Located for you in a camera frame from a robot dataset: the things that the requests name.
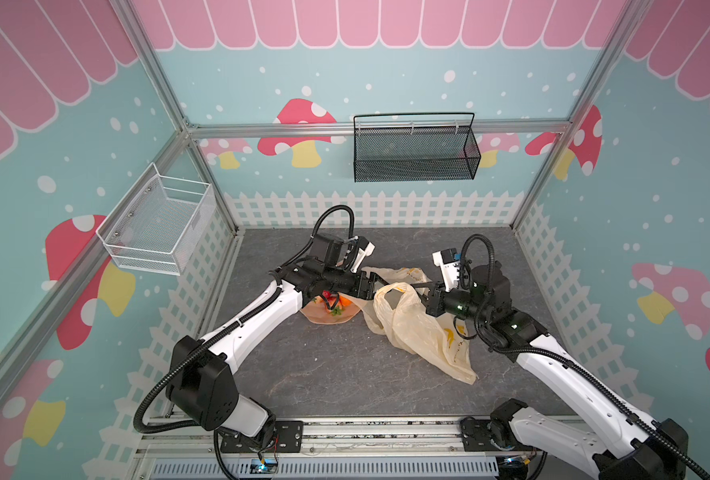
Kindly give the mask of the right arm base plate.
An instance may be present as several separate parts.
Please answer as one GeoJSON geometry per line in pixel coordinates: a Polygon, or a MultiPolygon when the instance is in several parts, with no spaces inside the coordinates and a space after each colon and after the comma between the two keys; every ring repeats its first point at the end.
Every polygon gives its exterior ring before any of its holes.
{"type": "Polygon", "coordinates": [[[509,451],[514,447],[498,421],[467,416],[459,427],[465,452],[509,451]]]}

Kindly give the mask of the pink wavy fruit plate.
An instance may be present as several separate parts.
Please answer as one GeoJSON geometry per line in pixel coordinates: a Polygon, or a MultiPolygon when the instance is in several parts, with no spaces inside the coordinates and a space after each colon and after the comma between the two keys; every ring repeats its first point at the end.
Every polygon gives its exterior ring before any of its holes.
{"type": "Polygon", "coordinates": [[[344,294],[323,291],[300,312],[314,324],[337,325],[353,319],[361,312],[361,308],[344,294]]]}

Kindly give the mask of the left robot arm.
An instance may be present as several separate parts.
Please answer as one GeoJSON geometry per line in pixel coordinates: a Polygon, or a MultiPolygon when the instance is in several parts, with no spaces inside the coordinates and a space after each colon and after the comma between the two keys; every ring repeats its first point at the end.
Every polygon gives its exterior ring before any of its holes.
{"type": "Polygon", "coordinates": [[[284,320],[323,293],[371,300],[387,284],[375,272],[340,267],[317,271],[288,266],[273,277],[256,300],[224,325],[175,345],[165,396],[206,431],[226,429],[264,443],[272,435],[274,417],[238,392],[234,374],[244,360],[284,320]]]}

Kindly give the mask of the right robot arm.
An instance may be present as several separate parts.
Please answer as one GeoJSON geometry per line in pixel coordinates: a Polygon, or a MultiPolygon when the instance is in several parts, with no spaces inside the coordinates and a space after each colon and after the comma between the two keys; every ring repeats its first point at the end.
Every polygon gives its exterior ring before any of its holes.
{"type": "Polygon", "coordinates": [[[531,446],[593,479],[685,478],[688,435],[672,420],[656,421],[578,364],[547,329],[513,307],[500,263],[462,268],[438,260],[443,279],[429,289],[430,315],[470,322],[486,346],[545,384],[585,423],[580,430],[510,399],[490,415],[492,443],[531,446]]]}

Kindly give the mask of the black mesh wall basket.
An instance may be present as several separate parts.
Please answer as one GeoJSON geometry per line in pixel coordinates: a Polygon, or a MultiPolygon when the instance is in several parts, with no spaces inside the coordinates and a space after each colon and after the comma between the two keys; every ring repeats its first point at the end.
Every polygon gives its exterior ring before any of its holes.
{"type": "Polygon", "coordinates": [[[482,158],[464,112],[353,117],[353,174],[361,183],[472,180],[482,158]]]}

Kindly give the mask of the banana print plastic bag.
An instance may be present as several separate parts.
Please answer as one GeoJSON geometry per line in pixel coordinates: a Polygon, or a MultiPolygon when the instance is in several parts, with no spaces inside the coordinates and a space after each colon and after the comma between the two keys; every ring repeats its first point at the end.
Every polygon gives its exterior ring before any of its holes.
{"type": "Polygon", "coordinates": [[[355,299],[366,325],[375,334],[387,337],[396,348],[422,357],[451,378],[472,385],[477,374],[471,367],[470,344],[453,326],[453,316],[432,317],[426,313],[418,283],[430,278],[419,268],[372,268],[387,282],[375,288],[371,300],[355,299]]]}

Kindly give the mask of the white mesh wall basket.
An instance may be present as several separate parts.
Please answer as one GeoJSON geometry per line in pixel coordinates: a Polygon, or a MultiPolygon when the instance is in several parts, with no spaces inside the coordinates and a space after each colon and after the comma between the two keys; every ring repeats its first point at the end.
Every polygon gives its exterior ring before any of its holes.
{"type": "Polygon", "coordinates": [[[209,183],[148,165],[96,230],[120,269],[179,276],[216,212],[209,183]]]}

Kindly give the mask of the red strawberry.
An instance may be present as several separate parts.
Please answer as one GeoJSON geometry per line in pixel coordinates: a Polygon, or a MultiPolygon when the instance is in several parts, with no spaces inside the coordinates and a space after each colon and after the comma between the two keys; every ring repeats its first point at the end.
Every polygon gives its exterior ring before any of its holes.
{"type": "Polygon", "coordinates": [[[341,313],[339,302],[339,294],[331,293],[329,291],[323,291],[321,298],[324,301],[325,309],[332,315],[337,316],[341,313]]]}

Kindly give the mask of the aluminium front rail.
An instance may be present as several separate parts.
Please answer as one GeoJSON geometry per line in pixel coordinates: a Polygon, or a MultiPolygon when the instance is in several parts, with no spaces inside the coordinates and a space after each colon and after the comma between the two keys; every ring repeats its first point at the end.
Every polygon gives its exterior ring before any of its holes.
{"type": "Polygon", "coordinates": [[[457,416],[307,417],[299,453],[277,454],[283,466],[292,459],[335,457],[529,456],[545,451],[571,464],[606,450],[599,436],[577,416],[527,413],[516,426],[526,442],[510,440],[509,451],[465,452],[457,416]]]}

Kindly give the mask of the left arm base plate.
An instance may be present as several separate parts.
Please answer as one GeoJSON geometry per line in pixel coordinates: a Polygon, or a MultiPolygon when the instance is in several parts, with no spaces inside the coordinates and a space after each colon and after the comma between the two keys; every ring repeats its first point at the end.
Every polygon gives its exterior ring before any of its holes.
{"type": "Polygon", "coordinates": [[[221,435],[220,451],[227,454],[299,453],[304,423],[297,420],[268,422],[254,437],[227,430],[221,435]]]}

